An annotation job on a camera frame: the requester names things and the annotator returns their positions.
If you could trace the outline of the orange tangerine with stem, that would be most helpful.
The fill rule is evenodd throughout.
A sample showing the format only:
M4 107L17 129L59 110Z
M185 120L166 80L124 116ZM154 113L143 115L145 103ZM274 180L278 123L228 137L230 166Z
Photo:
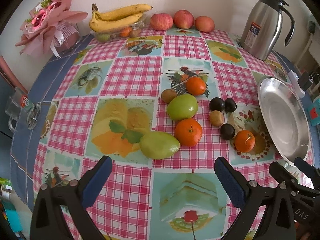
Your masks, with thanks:
M237 151L248 153L255 146L255 137L250 131L242 130L234 138L234 146Z

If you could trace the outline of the dark plum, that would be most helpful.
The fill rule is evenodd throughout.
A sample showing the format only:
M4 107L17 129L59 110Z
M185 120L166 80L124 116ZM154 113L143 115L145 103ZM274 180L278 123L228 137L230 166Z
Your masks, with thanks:
M221 98L215 97L212 98L209 102L209 109L210 111L220 111L222 112L225 108L225 101Z
M225 112L226 113L233 113L237 109L237 105L232 98L227 98L225 100Z
M235 128L231 124L223 124L220 127L220 135L224 140L231 140L235 136Z

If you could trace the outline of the brown kiwi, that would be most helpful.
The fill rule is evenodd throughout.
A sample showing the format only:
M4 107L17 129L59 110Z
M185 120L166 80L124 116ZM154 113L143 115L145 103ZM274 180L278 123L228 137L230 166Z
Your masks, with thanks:
M212 111L209 115L210 123L215 127L220 127L224 124L224 116L221 111Z
M169 104L174 98L176 98L176 96L177 93L172 89L165 89L161 93L161 99L167 104Z

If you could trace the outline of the green mango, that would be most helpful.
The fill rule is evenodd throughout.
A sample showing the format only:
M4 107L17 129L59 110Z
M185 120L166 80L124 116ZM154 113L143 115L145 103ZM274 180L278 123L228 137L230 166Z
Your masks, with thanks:
M175 97L167 106L167 114L172 121L192 118L198 111L197 99L190 94Z
M180 142L173 135L160 131L146 133L139 145L147 158L155 160L168 158L180 149Z

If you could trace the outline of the teal toy box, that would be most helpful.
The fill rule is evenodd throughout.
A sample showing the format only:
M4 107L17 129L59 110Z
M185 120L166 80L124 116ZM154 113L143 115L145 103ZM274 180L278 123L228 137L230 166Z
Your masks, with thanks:
M320 124L320 99L316 99L308 107L308 114L310 116L312 126L317 126Z

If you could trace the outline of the round steel tray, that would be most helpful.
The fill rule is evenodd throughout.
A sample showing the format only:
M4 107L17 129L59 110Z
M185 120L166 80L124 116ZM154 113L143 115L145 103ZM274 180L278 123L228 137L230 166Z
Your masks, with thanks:
M276 77L258 82L258 102L268 133L281 157L291 166L306 160L310 150L309 125L299 98Z

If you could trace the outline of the black power adapter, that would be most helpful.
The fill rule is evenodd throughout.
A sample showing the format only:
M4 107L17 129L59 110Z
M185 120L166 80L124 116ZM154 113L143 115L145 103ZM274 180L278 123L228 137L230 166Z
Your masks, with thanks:
M311 85L313 84L313 76L313 73L309 74L308 72L303 72L298 78L299 87L303 91L306 91L311 87Z

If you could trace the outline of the white power strip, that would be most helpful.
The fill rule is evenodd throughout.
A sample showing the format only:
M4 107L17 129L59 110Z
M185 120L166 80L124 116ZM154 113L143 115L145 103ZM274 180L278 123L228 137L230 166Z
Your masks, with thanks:
M299 86L299 83L298 83L298 75L294 72L294 71L290 71L289 73L288 73L288 77L289 77L289 79L290 79L290 81L291 81L291 84L293 85L293 88L294 88L294 91L295 91L295 93L297 94L297 96L299 97L299 98L303 98L304 96L305 96L305 92L304 92L304 90L302 90L301 88L300 88L300 86Z

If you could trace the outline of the clear glass mug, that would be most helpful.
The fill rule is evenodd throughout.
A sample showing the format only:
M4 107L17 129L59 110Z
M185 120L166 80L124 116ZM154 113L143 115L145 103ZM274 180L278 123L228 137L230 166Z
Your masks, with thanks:
M9 116L9 130L15 133L17 124L22 124L28 129L34 129L40 112L40 103L33 103L23 90L15 87L5 107L5 113Z

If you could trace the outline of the fruit pattern checkered tablecloth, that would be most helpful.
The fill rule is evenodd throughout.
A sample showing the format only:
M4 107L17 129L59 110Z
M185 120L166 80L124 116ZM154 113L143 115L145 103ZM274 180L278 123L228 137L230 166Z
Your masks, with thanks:
M41 105L38 126L44 127L27 161L33 168L30 207L34 209L42 184L66 186L80 180L103 156L112 171L94 204L86 209L103 236L121 239L217 239L232 225L240 209L234 207L214 171L224 157L248 180L276 188L269 165L278 154L264 125L258 103L258 82L272 76L294 92L285 67L272 55L265 62L236 49L237 62L213 59L203 36L151 35L132 41L100 44L93 40L69 64L47 107ZM185 82L202 77L208 87L196 98L194 119L202 138L194 147L181 146L174 155L152 160L140 149L140 139L152 131L174 136L175 123L158 98L164 88L185 91ZM232 98L237 109L222 111L224 124L235 136L224 140L220 127L209 121L212 98ZM248 153L239 152L234 138L242 130L255 137Z

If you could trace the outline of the steel thermos jug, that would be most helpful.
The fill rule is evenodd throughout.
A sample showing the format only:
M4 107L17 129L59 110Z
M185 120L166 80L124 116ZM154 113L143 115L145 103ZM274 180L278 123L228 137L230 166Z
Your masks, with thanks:
M252 56L266 60L276 44L283 26L283 13L290 18L291 27L285 37L284 46L288 46L295 32L295 20L284 8L289 5L284 0L259 0L251 10L240 46Z

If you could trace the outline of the pink flower bouquet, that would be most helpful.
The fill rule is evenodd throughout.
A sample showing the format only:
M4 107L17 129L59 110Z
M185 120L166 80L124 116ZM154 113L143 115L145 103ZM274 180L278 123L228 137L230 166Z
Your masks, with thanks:
M61 53L71 49L79 32L75 25L84 20L88 13L72 11L72 0L42 0L29 12L20 30L21 40L15 46L24 48L21 54L39 57L51 51L60 58Z

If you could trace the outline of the red apple right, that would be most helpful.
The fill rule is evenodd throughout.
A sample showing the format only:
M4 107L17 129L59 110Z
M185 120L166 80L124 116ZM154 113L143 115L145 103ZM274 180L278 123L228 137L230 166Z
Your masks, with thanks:
M210 33L215 28L214 21L208 16L199 16L195 20L195 28L204 33Z

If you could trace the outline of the red apple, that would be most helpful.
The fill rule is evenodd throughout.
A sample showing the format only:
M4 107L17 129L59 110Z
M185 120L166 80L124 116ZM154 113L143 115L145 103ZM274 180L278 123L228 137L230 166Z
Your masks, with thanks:
M179 10L173 17L174 25L180 29L190 29L194 25L194 17L187 10Z
M195 20L195 28L204 33L210 33L215 28L214 21L208 16L199 16Z
M166 13L154 14L150 18L150 25L154 30L168 30L173 23L172 16Z

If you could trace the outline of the clear plastic fruit box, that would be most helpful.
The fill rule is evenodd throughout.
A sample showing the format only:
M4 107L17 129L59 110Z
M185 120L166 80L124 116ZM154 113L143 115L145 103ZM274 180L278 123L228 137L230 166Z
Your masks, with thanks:
M91 34L98 42L108 42L117 38L137 37L142 33L146 26L147 14L143 14L142 18L131 25L105 31L91 31Z

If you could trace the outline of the yellow banana bunch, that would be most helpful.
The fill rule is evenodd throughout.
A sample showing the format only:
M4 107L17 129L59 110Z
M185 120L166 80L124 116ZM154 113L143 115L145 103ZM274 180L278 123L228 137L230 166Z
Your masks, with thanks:
M95 32L129 27L139 22L144 13L152 8L148 4L134 4L109 12L100 12L97 5L92 3L92 18L89 22L89 27Z

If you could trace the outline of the red apple middle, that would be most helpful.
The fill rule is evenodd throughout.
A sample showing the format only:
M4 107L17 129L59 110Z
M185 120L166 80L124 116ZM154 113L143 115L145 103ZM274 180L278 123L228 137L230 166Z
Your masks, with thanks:
M194 17L187 10L179 10L173 17L174 25L180 29L190 29L194 25Z

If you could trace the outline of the red apple left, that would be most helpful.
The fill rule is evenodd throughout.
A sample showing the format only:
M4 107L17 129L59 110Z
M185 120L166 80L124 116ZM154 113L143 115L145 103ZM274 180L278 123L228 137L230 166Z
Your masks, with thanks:
M173 23L172 16L166 13L154 14L150 18L150 25L154 30L168 30Z

